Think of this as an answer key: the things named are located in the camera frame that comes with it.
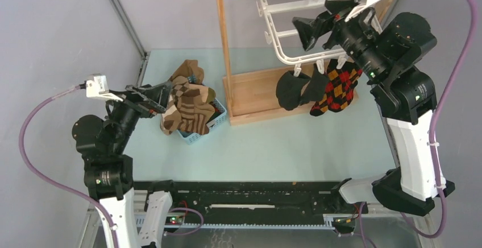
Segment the white plastic clip hanger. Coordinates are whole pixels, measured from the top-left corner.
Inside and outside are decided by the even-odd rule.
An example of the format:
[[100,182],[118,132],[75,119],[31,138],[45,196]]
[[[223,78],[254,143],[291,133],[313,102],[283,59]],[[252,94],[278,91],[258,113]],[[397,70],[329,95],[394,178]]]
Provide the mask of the white plastic clip hanger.
[[[335,59],[341,68],[362,43],[369,42],[381,33],[376,17],[375,4],[381,0],[301,0],[270,4],[258,0],[259,15],[264,17],[268,30],[267,43],[272,44],[277,58],[286,65],[292,65],[292,74],[298,77],[304,63],[314,63],[324,73],[324,61]],[[322,9],[315,18],[294,17],[292,30],[277,31],[273,15],[292,13],[306,9]],[[281,39],[298,36],[305,55],[291,57],[285,54]]]

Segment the brown striped sock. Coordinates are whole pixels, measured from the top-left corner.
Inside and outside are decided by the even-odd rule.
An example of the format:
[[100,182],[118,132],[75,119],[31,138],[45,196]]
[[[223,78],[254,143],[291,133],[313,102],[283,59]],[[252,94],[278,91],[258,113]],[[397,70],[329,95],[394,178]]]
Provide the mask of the brown striped sock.
[[215,108],[197,97],[181,97],[174,100],[169,96],[166,112],[162,115],[160,128],[165,135],[176,130],[205,135],[209,133],[207,123],[214,115]]

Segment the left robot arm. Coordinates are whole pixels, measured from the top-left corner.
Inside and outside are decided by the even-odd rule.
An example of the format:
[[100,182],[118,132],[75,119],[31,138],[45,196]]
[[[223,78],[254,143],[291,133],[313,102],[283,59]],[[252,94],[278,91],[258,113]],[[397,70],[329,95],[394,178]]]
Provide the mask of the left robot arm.
[[108,247],[140,247],[134,221],[133,159],[124,149],[141,118],[165,113],[172,82],[122,92],[104,81],[80,85],[88,98],[104,100],[107,115],[85,115],[72,127],[76,150],[84,161],[84,184],[102,219]]

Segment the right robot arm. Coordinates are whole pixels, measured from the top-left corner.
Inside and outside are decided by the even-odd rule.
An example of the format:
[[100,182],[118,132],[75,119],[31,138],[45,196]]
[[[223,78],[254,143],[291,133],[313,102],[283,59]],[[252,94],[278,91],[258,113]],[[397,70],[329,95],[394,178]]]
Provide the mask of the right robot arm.
[[398,167],[381,176],[343,180],[330,198],[331,207],[344,213],[356,202],[375,202],[393,211],[425,216],[435,206],[438,187],[445,195],[455,189],[441,168],[433,165],[429,128],[437,97],[432,79],[416,67],[437,39],[426,19],[415,13],[400,13],[377,31],[372,25],[373,7],[350,16],[354,0],[327,1],[325,6],[314,19],[292,19],[302,46],[310,50],[328,34],[323,47],[340,46],[363,71],[398,156]]

